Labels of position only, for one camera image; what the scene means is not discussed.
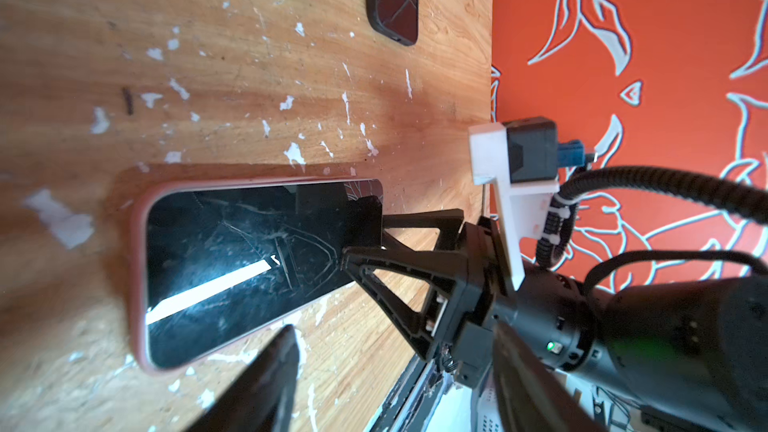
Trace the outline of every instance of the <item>wood grain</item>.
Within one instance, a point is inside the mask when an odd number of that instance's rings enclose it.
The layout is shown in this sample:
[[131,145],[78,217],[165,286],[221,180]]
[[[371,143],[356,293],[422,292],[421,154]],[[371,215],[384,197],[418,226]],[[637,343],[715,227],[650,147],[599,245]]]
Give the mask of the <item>wood grain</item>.
[[[460,207],[474,220],[481,191],[466,131],[488,118],[492,0],[420,1],[418,43],[406,48],[371,29],[365,0],[0,0],[0,429],[182,430],[201,412],[197,398],[245,367],[204,360],[195,375],[151,377],[125,365],[127,218],[153,184],[354,168],[382,181],[387,213]],[[148,92],[163,95],[151,109]],[[288,95],[292,108],[280,110]],[[95,107],[110,121],[99,135]],[[292,142],[306,170],[283,154]],[[182,162],[164,163],[169,151]],[[92,216],[89,240],[67,250],[24,207],[42,188]],[[413,303],[423,295],[394,283]],[[310,350],[292,430],[312,428],[310,386],[319,430],[362,430],[412,352],[357,286],[331,295],[316,325],[319,311],[308,306],[298,323]]]

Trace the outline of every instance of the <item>white paint splatter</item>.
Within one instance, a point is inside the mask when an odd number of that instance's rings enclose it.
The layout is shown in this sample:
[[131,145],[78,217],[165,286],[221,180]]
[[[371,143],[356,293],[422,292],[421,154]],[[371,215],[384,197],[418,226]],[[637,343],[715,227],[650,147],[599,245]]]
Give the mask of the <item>white paint splatter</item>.
[[147,92],[141,94],[141,99],[147,104],[148,109],[154,108],[154,101],[162,98],[163,94],[161,93]]
[[162,60],[163,59],[163,51],[162,49],[155,47],[152,49],[147,49],[147,55],[152,57],[155,60]]
[[306,350],[309,348],[306,346],[306,342],[304,341],[304,337],[301,334],[301,331],[298,328],[295,328],[294,331],[296,331],[296,345],[299,346],[299,370],[296,373],[296,379],[298,380],[302,373],[304,372],[304,364],[306,364]]
[[320,144],[321,144],[323,147],[325,147],[325,148],[326,148],[326,152],[328,152],[328,155],[329,155],[329,156],[331,156],[331,158],[333,158],[333,152],[332,152],[330,149],[328,149],[328,146],[326,145],[326,141],[325,141],[325,140],[323,140],[323,141],[321,141],[321,142],[320,142]]
[[406,69],[406,84],[408,84],[408,97],[413,100],[413,89],[411,89],[411,75],[408,73],[408,69]]
[[176,82],[176,79],[171,79],[170,82],[168,82],[168,85],[170,86],[171,89],[178,92],[183,100],[187,100],[190,98],[190,93],[187,92],[185,88],[180,86],[179,83]]
[[309,398],[306,401],[306,412],[310,416],[310,422],[312,423],[312,432],[317,432],[317,409],[314,407],[314,401],[315,401],[315,385],[312,384],[310,386],[309,391],[307,392],[307,395],[309,395]]
[[315,315],[315,327],[322,322],[322,316],[328,311],[328,296],[326,295],[320,300],[320,310]]
[[293,167],[293,163],[296,162],[297,164],[301,165],[302,170],[304,169],[306,162],[301,156],[301,149],[299,149],[299,144],[291,142],[290,147],[288,150],[285,150],[283,154],[285,154],[285,157],[288,158],[288,163],[291,164],[291,167]]
[[181,162],[181,152],[170,151],[165,155],[165,163],[178,164],[179,162]]
[[346,97],[346,90],[341,94],[341,98],[344,101],[344,107],[346,108],[346,124],[350,124],[350,100]]
[[43,188],[24,200],[24,206],[34,210],[40,222],[48,227],[56,239],[72,249],[87,241],[94,233],[93,219],[87,214],[72,211],[51,197],[51,191]]
[[370,150],[370,152],[368,152],[368,157],[370,156],[376,157],[379,155],[379,149],[375,148],[373,144],[371,144],[370,139],[366,139],[366,145],[368,146],[368,150]]
[[94,107],[94,122],[91,124],[92,134],[103,134],[109,129],[109,118],[101,107]]
[[125,361],[123,362],[123,366],[120,369],[117,369],[116,371],[112,372],[113,376],[119,375],[123,372],[123,370],[135,367],[136,366],[136,360],[134,359],[134,356],[131,354],[125,355]]
[[293,96],[287,96],[284,102],[280,103],[280,110],[290,110],[293,107]]
[[211,389],[203,390],[203,393],[197,398],[197,403],[204,409],[209,409],[216,402],[216,396]]
[[221,362],[243,362],[244,364],[250,364],[259,355],[259,349],[250,350],[248,352],[243,349],[238,355],[227,354],[211,354],[208,356],[208,360],[219,360]]

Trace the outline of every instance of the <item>white flower pattern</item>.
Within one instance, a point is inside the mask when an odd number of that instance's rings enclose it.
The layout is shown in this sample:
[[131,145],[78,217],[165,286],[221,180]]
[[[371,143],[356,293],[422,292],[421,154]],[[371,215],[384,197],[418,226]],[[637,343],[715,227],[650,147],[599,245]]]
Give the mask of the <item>white flower pattern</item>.
[[616,75],[624,72],[632,57],[632,41],[621,22],[618,8],[609,0],[557,0],[552,32],[528,64],[546,59],[566,46],[581,27],[589,30],[608,49]]
[[738,79],[739,77],[748,76],[752,72],[763,68],[768,65],[768,50],[764,49],[766,35],[768,35],[768,29],[766,28],[766,15],[768,15],[768,0],[762,0],[763,5],[760,8],[760,13],[757,16],[757,25],[755,25],[755,46],[752,56],[744,62],[744,64],[730,74],[731,79]]

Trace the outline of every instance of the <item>orange floral wallpaper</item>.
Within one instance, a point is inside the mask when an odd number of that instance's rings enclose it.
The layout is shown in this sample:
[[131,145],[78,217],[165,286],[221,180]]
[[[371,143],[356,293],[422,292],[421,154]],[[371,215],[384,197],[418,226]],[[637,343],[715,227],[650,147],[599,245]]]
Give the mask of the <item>orange floral wallpaper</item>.
[[[685,168],[768,186],[768,0],[494,0],[492,113],[546,116],[597,166]],[[764,255],[768,229],[675,198],[626,190],[582,201],[560,273],[583,278],[642,248]],[[533,255],[532,243],[524,250]],[[630,284],[732,277],[741,266],[657,262]]]

